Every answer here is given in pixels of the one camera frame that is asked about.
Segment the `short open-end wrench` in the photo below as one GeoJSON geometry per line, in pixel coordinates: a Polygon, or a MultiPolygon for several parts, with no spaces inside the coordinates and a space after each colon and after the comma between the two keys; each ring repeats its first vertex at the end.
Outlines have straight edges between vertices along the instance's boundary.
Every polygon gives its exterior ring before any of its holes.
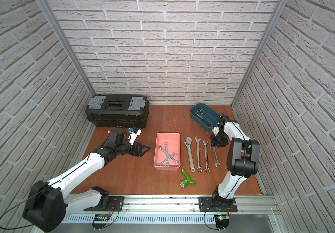
{"type": "Polygon", "coordinates": [[[216,168],[219,168],[221,167],[221,164],[218,160],[218,156],[217,156],[217,152],[216,152],[216,147],[213,147],[213,153],[214,153],[214,156],[215,156],[215,166],[216,168]]]}

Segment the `pink plastic storage box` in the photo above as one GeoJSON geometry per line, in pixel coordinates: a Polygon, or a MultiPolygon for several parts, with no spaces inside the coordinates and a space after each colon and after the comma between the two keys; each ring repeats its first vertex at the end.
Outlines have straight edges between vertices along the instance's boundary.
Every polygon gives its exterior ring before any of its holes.
{"type": "Polygon", "coordinates": [[[154,161],[153,165],[157,170],[160,171],[178,171],[181,167],[181,136],[179,133],[158,133],[156,136],[156,146],[155,146],[155,153],[154,153],[154,161]],[[159,146],[162,146],[164,149],[164,143],[167,142],[167,150],[168,154],[172,155],[176,153],[177,155],[174,157],[178,160],[177,164],[174,164],[172,160],[169,161],[170,166],[165,167],[157,166],[158,163],[162,162],[165,159],[165,154],[163,151],[159,149],[159,146]]]}

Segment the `adjustable steel wrench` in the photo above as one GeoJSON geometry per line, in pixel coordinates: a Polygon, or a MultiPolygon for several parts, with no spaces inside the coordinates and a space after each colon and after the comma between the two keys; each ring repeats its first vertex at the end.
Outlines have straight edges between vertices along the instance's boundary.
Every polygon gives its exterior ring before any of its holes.
{"type": "Polygon", "coordinates": [[[193,160],[192,151],[191,151],[191,144],[192,144],[192,139],[190,137],[187,137],[186,141],[184,142],[184,145],[187,147],[187,151],[188,151],[190,171],[192,173],[194,173],[195,172],[195,165],[194,165],[194,160],[193,160]]]}

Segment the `medium combination wrench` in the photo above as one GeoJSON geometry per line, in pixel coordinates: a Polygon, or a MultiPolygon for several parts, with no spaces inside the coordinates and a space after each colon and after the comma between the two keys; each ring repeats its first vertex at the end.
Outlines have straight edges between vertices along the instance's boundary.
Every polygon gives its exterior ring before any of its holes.
{"type": "Polygon", "coordinates": [[[203,141],[204,148],[205,148],[205,172],[210,173],[210,167],[209,167],[209,156],[208,156],[208,141],[203,141]]]}

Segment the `long combination wrench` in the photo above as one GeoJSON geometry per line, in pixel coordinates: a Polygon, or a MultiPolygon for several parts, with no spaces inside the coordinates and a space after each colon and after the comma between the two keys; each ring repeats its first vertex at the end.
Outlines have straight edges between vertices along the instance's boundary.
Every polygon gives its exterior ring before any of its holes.
{"type": "Polygon", "coordinates": [[[201,161],[200,161],[200,141],[201,138],[200,137],[195,137],[195,141],[196,141],[196,152],[197,152],[197,172],[201,173],[202,172],[202,167],[201,167],[201,161]]]}

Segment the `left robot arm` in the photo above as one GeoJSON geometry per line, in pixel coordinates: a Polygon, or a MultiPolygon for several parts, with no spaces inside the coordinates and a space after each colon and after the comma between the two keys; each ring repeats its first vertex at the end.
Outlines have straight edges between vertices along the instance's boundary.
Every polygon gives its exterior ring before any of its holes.
{"type": "Polygon", "coordinates": [[[48,182],[36,182],[31,187],[23,218],[47,233],[79,211],[108,210],[111,207],[108,191],[98,186],[77,195],[71,191],[118,155],[141,157],[148,152],[149,147],[136,142],[140,134],[141,130],[136,127],[129,128],[128,132],[113,129],[108,138],[77,165],[48,182]]]}

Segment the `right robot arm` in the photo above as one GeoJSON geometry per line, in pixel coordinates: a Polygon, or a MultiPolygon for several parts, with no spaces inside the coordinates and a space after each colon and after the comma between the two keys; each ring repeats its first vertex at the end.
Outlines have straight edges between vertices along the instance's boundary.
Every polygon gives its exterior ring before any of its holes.
{"type": "Polygon", "coordinates": [[[240,185],[258,172],[260,144],[248,137],[236,120],[220,115],[212,129],[213,149],[229,145],[227,173],[213,192],[213,203],[231,204],[240,185]]]}

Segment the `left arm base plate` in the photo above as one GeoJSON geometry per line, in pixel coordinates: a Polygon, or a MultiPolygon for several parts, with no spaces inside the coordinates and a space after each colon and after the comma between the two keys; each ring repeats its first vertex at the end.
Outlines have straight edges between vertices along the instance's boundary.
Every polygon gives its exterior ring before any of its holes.
{"type": "Polygon", "coordinates": [[[113,207],[122,211],[124,196],[106,196],[100,199],[97,206],[84,209],[84,211],[110,211],[113,207]]]}

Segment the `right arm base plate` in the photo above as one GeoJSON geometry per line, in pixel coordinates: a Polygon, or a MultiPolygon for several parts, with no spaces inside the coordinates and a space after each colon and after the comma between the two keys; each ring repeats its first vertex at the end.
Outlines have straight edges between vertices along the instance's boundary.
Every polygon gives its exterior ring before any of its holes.
{"type": "Polygon", "coordinates": [[[237,212],[235,198],[223,199],[219,197],[216,201],[213,197],[198,197],[198,206],[200,212],[237,212]]]}

